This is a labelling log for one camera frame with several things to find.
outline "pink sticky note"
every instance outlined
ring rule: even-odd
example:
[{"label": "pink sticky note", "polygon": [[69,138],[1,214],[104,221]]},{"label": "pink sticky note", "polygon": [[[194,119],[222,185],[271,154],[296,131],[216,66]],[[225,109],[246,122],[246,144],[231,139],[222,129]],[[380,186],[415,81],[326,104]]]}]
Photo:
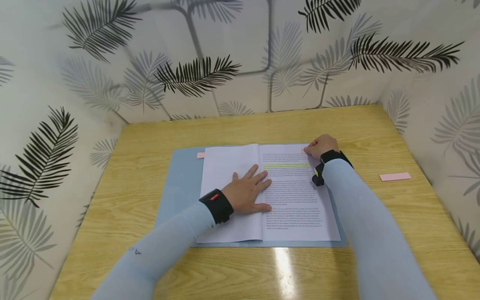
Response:
[{"label": "pink sticky note", "polygon": [[405,180],[411,179],[412,177],[408,173],[396,173],[396,174],[383,174],[380,175],[382,181],[392,181],[392,180]]}]

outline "leaf pattern wallpaper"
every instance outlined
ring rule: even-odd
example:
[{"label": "leaf pattern wallpaper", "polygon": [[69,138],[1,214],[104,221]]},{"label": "leaf pattern wallpaper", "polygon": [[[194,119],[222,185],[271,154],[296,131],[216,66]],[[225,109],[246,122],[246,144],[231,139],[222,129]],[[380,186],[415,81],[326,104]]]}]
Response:
[{"label": "leaf pattern wallpaper", "polygon": [[0,12],[0,300],[49,298],[124,125],[272,103],[383,106],[478,260],[479,6],[12,2]]}]

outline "hand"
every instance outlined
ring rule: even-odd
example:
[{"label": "hand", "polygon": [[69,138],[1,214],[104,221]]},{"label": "hand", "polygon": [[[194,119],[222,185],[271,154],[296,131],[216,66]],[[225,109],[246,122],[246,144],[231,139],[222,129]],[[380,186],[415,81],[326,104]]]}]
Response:
[{"label": "hand", "polygon": [[336,139],[328,134],[322,134],[303,149],[305,153],[311,154],[316,159],[320,159],[323,153],[330,150],[340,152]]},{"label": "hand", "polygon": [[239,179],[238,174],[234,172],[232,182],[222,189],[222,193],[228,199],[234,211],[249,214],[269,212],[272,210],[272,207],[266,203],[254,203],[257,195],[272,183],[270,179],[261,182],[267,176],[267,171],[253,176],[257,169],[258,165],[253,165],[241,179]]}]

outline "wooden desk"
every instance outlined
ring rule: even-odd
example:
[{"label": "wooden desk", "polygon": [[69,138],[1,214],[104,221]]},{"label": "wooden desk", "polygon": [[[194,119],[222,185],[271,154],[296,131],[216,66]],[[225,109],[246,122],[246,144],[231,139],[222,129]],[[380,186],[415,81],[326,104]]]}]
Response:
[{"label": "wooden desk", "polygon": [[[219,144],[339,141],[390,210],[438,299],[478,299],[480,267],[379,106],[128,125],[51,299],[88,299],[122,254],[153,228],[172,150]],[[379,174],[413,179],[380,182]],[[358,299],[351,248],[191,248],[154,299]]]}]

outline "blue mat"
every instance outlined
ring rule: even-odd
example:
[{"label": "blue mat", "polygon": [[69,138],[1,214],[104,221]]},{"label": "blue mat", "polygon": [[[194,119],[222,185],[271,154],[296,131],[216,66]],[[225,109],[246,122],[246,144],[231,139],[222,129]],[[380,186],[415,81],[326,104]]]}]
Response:
[{"label": "blue mat", "polygon": [[[200,198],[204,160],[197,158],[205,147],[177,149],[172,153],[167,178],[163,186],[162,198],[156,215],[155,227],[169,220]],[[332,193],[332,207],[335,213],[341,241],[262,241],[247,240],[234,243],[194,244],[193,247],[347,247],[345,233],[338,220]]]}]

